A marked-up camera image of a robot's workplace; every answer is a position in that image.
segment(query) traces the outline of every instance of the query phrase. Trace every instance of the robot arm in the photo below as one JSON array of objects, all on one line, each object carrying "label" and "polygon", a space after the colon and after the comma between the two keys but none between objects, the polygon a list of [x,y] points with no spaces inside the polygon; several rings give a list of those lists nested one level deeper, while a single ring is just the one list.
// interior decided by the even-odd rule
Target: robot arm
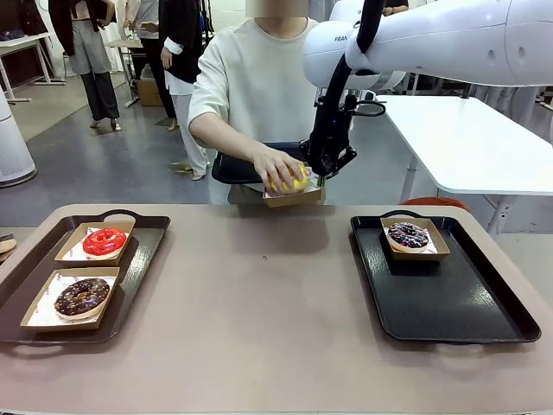
[{"label": "robot arm", "polygon": [[363,76],[405,71],[481,85],[553,85],[553,54],[546,48],[553,36],[551,0],[440,0],[380,19],[383,6],[384,0],[340,0],[333,20],[305,41],[306,77],[327,88],[327,96],[302,149],[322,176],[351,160],[343,159],[353,150],[347,134],[333,125],[344,112],[354,115],[356,103],[350,100],[355,106],[348,110],[335,97],[354,81],[365,89]]}]

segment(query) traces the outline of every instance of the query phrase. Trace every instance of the chocolate sprinkle donut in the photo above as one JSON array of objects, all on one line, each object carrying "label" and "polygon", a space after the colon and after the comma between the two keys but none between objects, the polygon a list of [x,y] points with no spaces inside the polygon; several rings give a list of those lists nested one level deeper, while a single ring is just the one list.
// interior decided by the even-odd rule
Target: chocolate sprinkle donut
[{"label": "chocolate sprinkle donut", "polygon": [[408,248],[422,248],[429,244],[429,237],[424,229],[408,222],[394,223],[390,226],[388,235],[399,245]]},{"label": "chocolate sprinkle donut", "polygon": [[102,278],[87,278],[69,285],[55,300],[55,310],[62,316],[85,314],[102,304],[110,285]]}]

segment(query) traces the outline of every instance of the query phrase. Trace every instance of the red chair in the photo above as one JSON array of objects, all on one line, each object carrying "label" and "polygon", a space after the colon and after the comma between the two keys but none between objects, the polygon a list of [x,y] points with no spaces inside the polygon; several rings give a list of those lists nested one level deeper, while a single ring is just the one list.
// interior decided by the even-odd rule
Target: red chair
[{"label": "red chair", "polygon": [[458,201],[450,197],[418,197],[416,199],[404,201],[400,204],[407,206],[455,206],[457,208],[465,209],[470,213],[467,205],[465,205],[462,201]]}]

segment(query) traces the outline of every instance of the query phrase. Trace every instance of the neck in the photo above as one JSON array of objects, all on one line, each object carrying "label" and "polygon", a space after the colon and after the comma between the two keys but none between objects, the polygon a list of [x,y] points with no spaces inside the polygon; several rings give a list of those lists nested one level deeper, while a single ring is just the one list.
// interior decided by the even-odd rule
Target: neck
[{"label": "neck", "polygon": [[293,39],[303,33],[308,25],[305,17],[256,17],[261,29],[278,39]]}]

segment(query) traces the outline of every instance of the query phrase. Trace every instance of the red icing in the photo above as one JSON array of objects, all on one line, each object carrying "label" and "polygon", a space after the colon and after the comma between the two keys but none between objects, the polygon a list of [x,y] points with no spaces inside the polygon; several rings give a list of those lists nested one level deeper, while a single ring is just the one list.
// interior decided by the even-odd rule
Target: red icing
[{"label": "red icing", "polygon": [[91,255],[107,255],[123,247],[127,235],[118,229],[100,229],[88,235],[83,242],[83,251]]}]

